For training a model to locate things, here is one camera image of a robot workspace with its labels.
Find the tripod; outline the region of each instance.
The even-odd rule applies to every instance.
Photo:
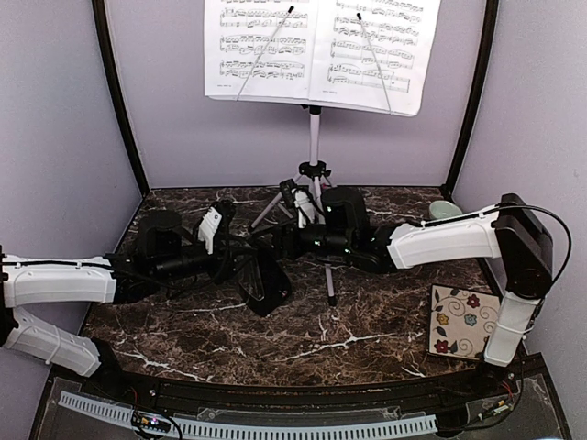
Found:
[[[293,177],[293,181],[298,183],[302,177],[307,177],[314,184],[314,196],[318,207],[322,209],[322,180],[324,179],[328,186],[332,187],[332,182],[329,177],[332,171],[327,169],[327,165],[322,160],[318,159],[319,142],[320,142],[320,116],[322,115],[322,107],[319,105],[310,105],[310,160],[300,164],[297,174]],[[281,201],[283,198],[282,193],[279,192],[273,200],[265,207],[262,213],[255,219],[250,225],[249,231],[254,230],[260,222],[267,216],[267,214]],[[320,224],[325,223],[324,216],[318,214],[318,222]],[[332,282],[332,268],[329,264],[325,264],[325,272],[327,275],[327,288],[328,288],[328,304],[331,306],[337,305],[337,297],[334,293],[334,284]]]

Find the floral coaster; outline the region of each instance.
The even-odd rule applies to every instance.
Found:
[[[495,328],[499,297],[446,286],[432,286],[428,352],[479,360]]]

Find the book page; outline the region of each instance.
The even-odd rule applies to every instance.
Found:
[[[241,96],[307,99],[317,12],[318,0],[205,0],[205,95],[236,97],[269,43]]]
[[[439,7],[440,0],[321,0],[310,100],[417,115]]]

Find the red flower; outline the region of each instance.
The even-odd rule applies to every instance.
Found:
[[[449,341],[441,341],[440,339],[437,339],[437,342],[434,344],[434,348],[437,350],[437,353],[448,353]]]
[[[479,307],[479,298],[477,297],[477,295],[475,295],[475,294],[471,295],[469,297],[469,299],[467,300],[467,305],[469,305],[473,309],[475,307]]]

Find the brown marble surface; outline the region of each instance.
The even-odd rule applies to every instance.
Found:
[[[371,223],[419,219],[435,188],[361,188]],[[271,188],[157,190],[140,209],[171,209],[191,228],[209,204],[237,204],[233,231],[244,233],[276,194]],[[283,218],[275,209],[268,221]],[[430,264],[389,275],[333,268],[338,306],[327,305],[324,268],[310,258],[283,266],[293,297],[266,318],[242,304],[234,283],[170,302],[164,292],[129,305],[96,305],[83,333],[111,343],[125,370],[231,385],[321,386],[436,376],[469,369],[466,361],[426,353],[429,290],[445,284],[490,289],[475,260]]]

